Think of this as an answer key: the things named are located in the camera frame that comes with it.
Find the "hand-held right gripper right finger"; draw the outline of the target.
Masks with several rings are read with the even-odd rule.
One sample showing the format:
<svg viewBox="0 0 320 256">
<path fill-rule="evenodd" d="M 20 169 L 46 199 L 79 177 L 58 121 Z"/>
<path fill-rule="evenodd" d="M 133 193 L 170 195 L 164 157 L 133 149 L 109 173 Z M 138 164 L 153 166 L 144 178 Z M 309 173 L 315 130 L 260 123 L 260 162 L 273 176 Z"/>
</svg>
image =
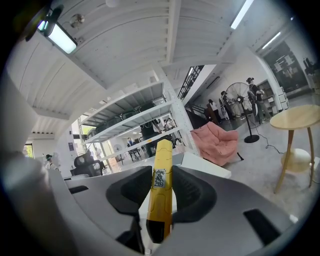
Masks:
<svg viewBox="0 0 320 256">
<path fill-rule="evenodd" d="M 289 215 L 247 185 L 174 166 L 173 229 L 154 256 L 266 256 Z"/>
</svg>

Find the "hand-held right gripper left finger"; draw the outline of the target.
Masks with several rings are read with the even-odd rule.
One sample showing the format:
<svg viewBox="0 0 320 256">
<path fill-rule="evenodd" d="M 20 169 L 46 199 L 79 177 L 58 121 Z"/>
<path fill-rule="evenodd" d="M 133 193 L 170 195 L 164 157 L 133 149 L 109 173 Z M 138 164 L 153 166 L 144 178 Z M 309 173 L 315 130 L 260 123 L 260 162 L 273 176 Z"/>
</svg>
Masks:
<svg viewBox="0 0 320 256">
<path fill-rule="evenodd" d="M 143 253 L 139 209 L 151 189 L 152 167 L 65 181 L 86 216 L 107 235 Z"/>
</svg>

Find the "black office chair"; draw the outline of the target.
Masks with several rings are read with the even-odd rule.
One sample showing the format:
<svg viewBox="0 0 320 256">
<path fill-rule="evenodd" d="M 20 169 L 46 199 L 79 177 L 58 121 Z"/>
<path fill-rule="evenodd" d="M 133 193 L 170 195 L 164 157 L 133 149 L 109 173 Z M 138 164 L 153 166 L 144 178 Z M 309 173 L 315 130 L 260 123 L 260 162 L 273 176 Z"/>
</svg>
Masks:
<svg viewBox="0 0 320 256">
<path fill-rule="evenodd" d="M 105 165 L 100 160 L 94 160 L 89 154 L 82 154 L 74 159 L 74 169 L 72 169 L 71 175 L 88 175 L 89 177 L 97 177 L 103 175 Z"/>
</svg>

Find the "white table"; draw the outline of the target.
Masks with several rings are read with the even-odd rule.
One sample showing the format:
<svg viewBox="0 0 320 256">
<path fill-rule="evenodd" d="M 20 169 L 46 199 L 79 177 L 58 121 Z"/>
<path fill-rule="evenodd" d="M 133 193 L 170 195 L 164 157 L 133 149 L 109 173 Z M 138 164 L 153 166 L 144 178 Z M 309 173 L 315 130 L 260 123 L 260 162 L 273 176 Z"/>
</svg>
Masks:
<svg viewBox="0 0 320 256">
<path fill-rule="evenodd" d="M 190 152 L 183 152 L 183 153 L 184 153 L 184 156 L 183 156 L 182 164 L 177 166 L 197 170 L 200 172 L 204 172 L 207 174 L 211 174 L 211 175 L 218 176 L 221 178 L 226 178 L 226 179 L 229 179 L 232 176 L 232 173 L 223 167 L 220 167 L 214 163 L 211 163 Z M 153 156 L 147 159 L 128 163 L 125 165 L 122 165 L 121 163 L 117 163 L 114 167 L 112 167 L 111 172 L 117 173 L 117 172 L 127 171 L 127 170 L 134 169 L 141 166 L 153 167 L 154 162 L 155 162 L 155 157 Z"/>
</svg>

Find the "white metal shelving rack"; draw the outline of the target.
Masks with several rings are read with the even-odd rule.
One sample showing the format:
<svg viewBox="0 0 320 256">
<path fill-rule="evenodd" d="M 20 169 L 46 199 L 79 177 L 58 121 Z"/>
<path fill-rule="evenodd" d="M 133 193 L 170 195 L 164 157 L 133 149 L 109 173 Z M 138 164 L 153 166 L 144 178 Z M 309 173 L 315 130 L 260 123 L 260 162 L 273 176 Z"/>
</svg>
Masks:
<svg viewBox="0 0 320 256">
<path fill-rule="evenodd" d="M 106 129 L 83 141 L 82 145 L 85 146 L 87 144 L 102 144 L 103 142 L 108 142 L 114 138 L 132 132 L 145 123 L 171 115 L 175 124 L 173 129 L 159 135 L 155 135 L 147 140 L 143 140 L 142 142 L 136 143 L 130 147 L 117 145 L 112 146 L 112 153 L 107 154 L 105 157 L 101 158 L 101 160 L 104 161 L 116 156 L 122 156 L 126 152 L 141 148 L 146 144 L 153 143 L 162 137 L 173 133 L 178 134 L 186 150 L 198 155 L 199 151 L 191 135 L 193 127 L 187 112 L 166 76 L 161 79 L 157 79 L 155 82 L 148 85 L 135 88 L 130 92 L 106 103 L 81 121 L 79 125 L 96 128 L 106 121 L 110 121 L 112 118 L 121 117 L 125 112 L 138 110 L 142 105 L 149 102 L 155 103 L 155 106 L 110 125 Z"/>
</svg>

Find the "black staircase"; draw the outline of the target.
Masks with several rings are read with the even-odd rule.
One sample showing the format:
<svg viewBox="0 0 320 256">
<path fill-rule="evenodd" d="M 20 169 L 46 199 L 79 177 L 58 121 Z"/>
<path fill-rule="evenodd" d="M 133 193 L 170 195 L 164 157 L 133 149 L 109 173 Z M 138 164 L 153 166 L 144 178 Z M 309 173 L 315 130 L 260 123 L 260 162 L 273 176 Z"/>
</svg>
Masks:
<svg viewBox="0 0 320 256">
<path fill-rule="evenodd" d="M 218 78 L 215 69 L 215 64 L 191 66 L 177 93 L 194 129 L 208 122 L 218 123 L 214 111 L 205 99 Z"/>
</svg>

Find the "black standing fan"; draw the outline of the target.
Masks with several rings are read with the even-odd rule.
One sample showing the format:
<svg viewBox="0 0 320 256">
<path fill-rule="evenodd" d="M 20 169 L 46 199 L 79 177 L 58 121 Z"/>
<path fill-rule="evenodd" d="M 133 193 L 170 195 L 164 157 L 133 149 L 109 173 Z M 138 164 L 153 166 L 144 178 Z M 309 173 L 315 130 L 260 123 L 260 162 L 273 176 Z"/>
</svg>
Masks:
<svg viewBox="0 0 320 256">
<path fill-rule="evenodd" d="M 252 134 L 252 119 L 255 119 L 258 115 L 258 107 L 256 96 L 250 90 L 249 85 L 243 82 L 235 82 L 225 92 L 231 112 L 236 117 L 245 118 L 246 120 L 249 135 L 244 138 L 244 142 L 247 144 L 257 142 L 260 137 L 257 134 Z"/>
</svg>

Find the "round wooden side table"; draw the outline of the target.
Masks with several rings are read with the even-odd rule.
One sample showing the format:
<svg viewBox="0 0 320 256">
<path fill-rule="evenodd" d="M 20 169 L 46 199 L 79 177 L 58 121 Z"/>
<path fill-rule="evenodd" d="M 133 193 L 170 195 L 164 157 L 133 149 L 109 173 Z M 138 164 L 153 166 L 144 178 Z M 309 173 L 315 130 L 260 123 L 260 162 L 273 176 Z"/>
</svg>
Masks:
<svg viewBox="0 0 320 256">
<path fill-rule="evenodd" d="M 309 185 L 312 185 L 315 173 L 315 151 L 311 127 L 318 123 L 320 123 L 320 106 L 314 104 L 288 108 L 271 118 L 270 125 L 273 128 L 288 131 L 287 149 L 281 158 L 282 170 L 274 189 L 275 194 L 281 188 L 286 171 L 299 173 L 310 169 Z M 310 153 L 304 151 L 303 154 L 307 159 L 297 160 L 296 152 L 300 149 L 292 148 L 292 143 L 295 131 L 301 129 L 307 129 Z"/>
</svg>

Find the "white storage drawers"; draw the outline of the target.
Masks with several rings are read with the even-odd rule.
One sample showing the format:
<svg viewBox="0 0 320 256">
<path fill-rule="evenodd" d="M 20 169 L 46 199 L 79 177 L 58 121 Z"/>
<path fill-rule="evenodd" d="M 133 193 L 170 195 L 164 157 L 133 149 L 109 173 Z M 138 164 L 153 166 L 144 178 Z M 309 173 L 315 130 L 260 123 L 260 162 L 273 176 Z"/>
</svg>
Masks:
<svg viewBox="0 0 320 256">
<path fill-rule="evenodd" d="M 280 101 L 281 110 L 287 110 L 289 108 L 289 99 L 287 98 L 287 94 L 282 86 L 277 89 L 277 94 Z"/>
</svg>

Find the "long ceiling light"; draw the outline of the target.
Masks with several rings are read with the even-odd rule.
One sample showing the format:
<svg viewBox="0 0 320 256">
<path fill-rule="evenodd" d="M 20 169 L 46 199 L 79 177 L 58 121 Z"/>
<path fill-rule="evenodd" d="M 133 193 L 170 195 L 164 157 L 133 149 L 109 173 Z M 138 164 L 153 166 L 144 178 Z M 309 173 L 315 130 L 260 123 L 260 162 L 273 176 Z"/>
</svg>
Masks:
<svg viewBox="0 0 320 256">
<path fill-rule="evenodd" d="M 276 35 L 274 35 L 263 47 L 262 49 L 266 49 L 272 42 L 274 42 L 279 36 L 281 35 L 281 32 L 279 31 Z"/>
<path fill-rule="evenodd" d="M 64 30 L 57 23 L 54 25 L 53 30 L 48 38 L 66 54 L 72 53 L 77 47 L 75 40 L 66 32 L 64 32 Z"/>
<path fill-rule="evenodd" d="M 249 8 L 251 7 L 251 5 L 253 4 L 254 1 L 255 0 L 245 0 L 244 1 L 242 6 L 240 7 L 239 11 L 235 15 L 235 18 L 232 20 L 232 22 L 230 24 L 231 29 L 235 30 L 239 26 L 239 24 L 241 23 L 242 19 L 244 18 L 244 16 L 246 15 L 247 11 L 249 10 Z"/>
</svg>

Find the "ceiling smoke detector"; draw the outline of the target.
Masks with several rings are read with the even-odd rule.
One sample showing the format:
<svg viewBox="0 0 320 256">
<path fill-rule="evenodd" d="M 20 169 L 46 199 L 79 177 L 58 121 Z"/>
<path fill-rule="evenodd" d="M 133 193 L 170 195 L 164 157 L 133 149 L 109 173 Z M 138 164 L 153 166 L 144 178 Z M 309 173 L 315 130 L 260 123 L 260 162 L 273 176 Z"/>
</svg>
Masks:
<svg viewBox="0 0 320 256">
<path fill-rule="evenodd" d="M 69 24 L 72 28 L 78 28 L 84 21 L 85 17 L 82 14 L 76 13 L 70 18 Z"/>
</svg>

